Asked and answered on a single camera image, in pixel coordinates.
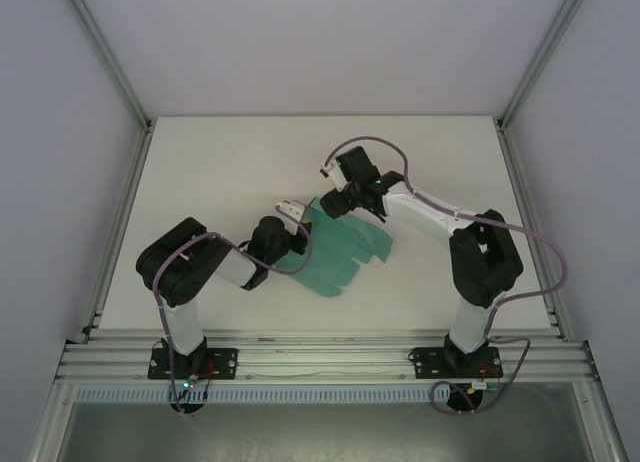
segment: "green cloth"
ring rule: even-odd
[[[304,216],[311,219],[313,254],[305,269],[291,277],[320,295],[340,295],[341,287],[349,285],[357,274],[358,262],[366,264],[374,255],[384,262],[391,252],[393,239],[384,230],[351,214],[332,219],[318,199],[309,204]],[[293,270],[305,257],[289,252],[276,267]]]

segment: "purple cable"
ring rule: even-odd
[[[500,400],[502,400],[504,395],[511,388],[511,385],[513,384],[513,381],[515,380],[516,376],[518,375],[518,372],[520,371],[520,368],[522,367],[522,364],[524,363],[524,359],[527,356],[527,352],[529,352],[529,348],[531,347],[531,340],[529,340],[526,337],[515,337],[515,338],[510,338],[510,339],[503,339],[503,338],[495,339],[495,338],[488,337],[489,331],[491,330],[491,326],[493,325],[493,321],[494,321],[494,319],[496,317],[496,313],[498,312],[498,309],[500,307],[502,307],[504,304],[506,304],[508,302],[512,302],[514,300],[526,299],[526,298],[529,298],[529,297],[536,297],[536,296],[539,296],[539,295],[547,295],[547,294],[550,294],[552,292],[555,292],[555,291],[559,290],[567,282],[567,278],[569,276],[569,268],[568,268],[568,264],[567,264],[567,259],[566,259],[565,255],[564,255],[564,253],[562,252],[562,250],[560,249],[560,247],[553,240],[549,239],[548,237],[545,237],[542,234],[534,232],[533,230],[527,229],[525,227],[520,227],[519,225],[508,224],[506,222],[500,222],[500,221],[497,221],[497,220],[485,219],[484,217],[477,217],[475,215],[469,215],[469,214],[455,212],[455,211],[453,211],[451,209],[448,209],[447,207],[442,207],[437,202],[434,202],[431,199],[423,196],[416,189],[413,188],[413,186],[411,185],[411,182],[409,181],[409,159],[407,158],[407,155],[402,151],[402,149],[400,149],[400,147],[398,147],[397,145],[395,145],[392,142],[389,142],[388,140],[382,139],[380,137],[369,136],[369,135],[363,135],[363,136],[360,136],[360,137],[354,137],[353,139],[349,139],[346,142],[343,142],[340,145],[338,145],[335,149],[333,149],[333,151],[327,157],[327,160],[325,161],[324,165],[325,166],[328,165],[331,162],[331,159],[333,159],[333,157],[335,156],[335,154],[338,151],[340,151],[342,148],[346,147],[347,145],[351,145],[351,144],[353,144],[355,142],[360,142],[360,141],[365,141],[365,140],[371,140],[371,141],[374,141],[374,142],[380,142],[381,144],[384,144],[387,147],[391,147],[393,150],[395,150],[398,153],[398,155],[400,155],[400,157],[402,158],[402,161],[404,163],[403,176],[404,176],[404,183],[407,186],[407,189],[409,189],[409,191],[411,191],[411,193],[414,195],[414,197],[416,199],[418,199],[421,202],[427,204],[432,209],[435,209],[438,212],[442,212],[443,214],[446,214],[446,215],[454,216],[454,217],[459,218],[459,219],[469,220],[471,222],[478,222],[478,223],[481,223],[481,224],[492,225],[494,227],[500,227],[502,229],[514,230],[516,232],[520,232],[522,234],[525,234],[525,235],[527,235],[529,237],[533,237],[534,239],[538,239],[538,240],[544,242],[545,244],[547,244],[549,247],[551,247],[551,249],[553,249],[553,251],[558,256],[558,259],[560,260],[562,273],[560,275],[560,279],[558,280],[558,282],[555,285],[553,285],[552,287],[549,287],[547,289],[534,290],[534,291],[531,291],[531,292],[523,292],[521,294],[510,295],[510,296],[505,297],[504,299],[496,302],[495,305],[493,306],[493,309],[491,310],[491,313],[489,314],[489,317],[487,319],[487,325],[484,328],[484,335],[487,336],[487,340],[489,342],[491,342],[491,343],[494,343],[494,344],[511,344],[511,343],[514,343],[514,342],[525,341],[527,343],[527,345],[526,345],[524,351],[522,352],[522,355],[520,356],[520,360],[518,361],[518,364],[516,365],[516,368],[513,371],[513,374],[511,374],[511,377],[509,378],[509,381],[504,385],[504,387],[502,388],[502,390],[500,391],[498,396],[494,400],[492,400],[489,405],[487,405],[486,407],[484,407],[482,409],[475,410],[475,411],[472,410],[471,412],[461,412],[461,413],[463,413],[463,414],[474,414],[474,413],[484,412],[484,411],[490,409],[491,407],[494,407],[495,404],[497,404]],[[473,404],[471,403],[471,400],[467,396],[466,392],[460,386],[441,380],[439,382],[436,382],[431,387],[431,391],[430,391],[431,405],[438,412],[442,412],[444,414],[450,414],[450,415],[457,414],[457,412],[450,412],[450,411],[443,410],[443,409],[439,408],[435,404],[435,402],[434,402],[435,389],[438,388],[441,385],[449,385],[450,387],[453,387],[453,389],[456,392],[459,392],[459,393],[461,393],[463,395],[463,397],[465,398],[465,400],[467,401],[469,406],[473,407]]]
[[[158,285],[160,283],[160,279],[164,275],[165,271],[167,270],[167,267],[169,267],[171,262],[173,262],[177,257],[179,257],[180,254],[182,254],[185,250],[187,250],[189,247],[197,244],[201,240],[213,239],[213,238],[218,238],[218,239],[222,240],[225,244],[231,246],[232,249],[234,249],[235,251],[239,252],[241,255],[243,255],[244,257],[249,259],[251,262],[259,265],[260,267],[264,267],[267,270],[275,272],[277,274],[294,275],[294,274],[297,274],[299,272],[302,272],[304,270],[304,268],[311,261],[311,253],[313,252],[313,240],[311,239],[311,234],[309,234],[309,231],[306,229],[306,227],[301,222],[297,221],[291,215],[289,215],[286,212],[284,212],[283,210],[281,210],[280,207],[276,206],[276,212],[278,212],[280,215],[283,215],[287,219],[290,219],[290,220],[294,221],[296,223],[296,225],[298,226],[298,228],[302,231],[304,236],[307,238],[307,244],[308,244],[307,257],[304,260],[304,262],[302,263],[302,265],[300,265],[300,267],[298,267],[297,269],[294,269],[294,270],[281,270],[281,269],[278,269],[278,268],[276,268],[276,267],[274,267],[272,265],[265,264],[264,262],[262,262],[261,260],[256,259],[252,255],[249,255],[246,252],[243,252],[233,242],[231,242],[228,239],[225,239],[219,233],[217,233],[217,232],[207,232],[206,234],[198,235],[197,237],[194,237],[193,239],[189,240],[188,242],[183,244],[179,249],[177,249],[173,254],[171,254],[169,257],[167,257],[167,259],[162,263],[162,265],[158,269],[158,272],[156,273],[156,276],[153,279],[153,284],[152,284],[151,288],[153,290],[153,296],[156,299],[156,304],[158,304],[158,309],[160,311],[160,320],[162,321],[162,328],[164,329],[165,339],[167,340],[167,345],[169,346],[169,379],[170,379],[170,382],[171,382],[171,393],[173,395],[173,399],[174,399],[174,401],[176,403],[176,407],[177,407],[179,413],[182,413],[183,409],[182,409],[182,405],[180,404],[180,400],[178,398],[178,392],[176,390],[176,373],[175,373],[175,358],[174,358],[174,354],[173,354],[173,352],[174,352],[173,339],[171,337],[171,330],[169,329],[169,323],[167,322],[167,316],[164,313],[164,303],[163,303],[162,297],[160,295],[160,290],[158,289]]]

